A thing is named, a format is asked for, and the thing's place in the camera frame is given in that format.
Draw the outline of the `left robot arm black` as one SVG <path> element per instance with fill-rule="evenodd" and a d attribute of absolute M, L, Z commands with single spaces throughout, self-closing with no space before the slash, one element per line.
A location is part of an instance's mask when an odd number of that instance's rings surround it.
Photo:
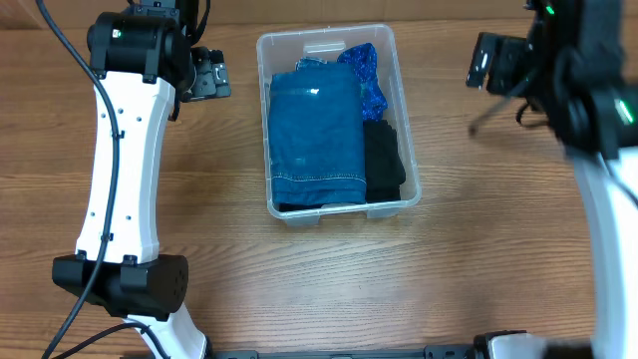
<path fill-rule="evenodd" d="M 166 125 L 183 103 L 225 98 L 223 55 L 199 43 L 210 5 L 134 1 L 105 12 L 78 64 L 94 85 L 97 131 L 87 213 L 54 283 L 136 330 L 156 358 L 209 358 L 208 337 L 184 303 L 188 263 L 160 252 L 156 201 Z"/>

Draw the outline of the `shiny blue sequin cloth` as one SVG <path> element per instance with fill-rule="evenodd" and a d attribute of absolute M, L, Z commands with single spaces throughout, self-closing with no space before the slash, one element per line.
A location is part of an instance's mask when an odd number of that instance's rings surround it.
<path fill-rule="evenodd" d="M 361 101 L 364 121 L 379 122 L 388 109 L 388 102 L 378 80 L 378 53 L 372 43 L 364 43 L 341 53 L 338 63 L 348 64 L 361 85 Z"/>

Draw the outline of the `black cloth with band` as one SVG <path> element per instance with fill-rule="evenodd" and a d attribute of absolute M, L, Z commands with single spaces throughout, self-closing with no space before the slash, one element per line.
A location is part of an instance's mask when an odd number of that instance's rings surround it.
<path fill-rule="evenodd" d="M 337 203 L 377 203 L 401 199 L 406 171 L 397 131 L 386 121 L 364 122 L 361 136 L 319 140 L 288 157 L 271 157 L 272 199 L 280 211 Z"/>

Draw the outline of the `blue denim cloth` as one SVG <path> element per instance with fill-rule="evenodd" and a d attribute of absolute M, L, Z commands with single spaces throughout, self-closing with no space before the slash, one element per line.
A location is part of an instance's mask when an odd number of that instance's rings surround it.
<path fill-rule="evenodd" d="M 268 142 L 274 204 L 365 201 L 360 93 L 347 64 L 304 67 L 272 78 Z"/>

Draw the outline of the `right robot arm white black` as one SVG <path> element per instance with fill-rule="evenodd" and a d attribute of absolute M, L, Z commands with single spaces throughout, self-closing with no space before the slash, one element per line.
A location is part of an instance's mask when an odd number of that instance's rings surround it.
<path fill-rule="evenodd" d="M 482 32 L 466 83 L 543 114 L 574 168 L 590 231 L 596 324 L 585 343 L 528 333 L 478 339 L 485 358 L 637 354 L 637 88 L 623 75 L 619 0 L 527 0 L 525 37 Z"/>

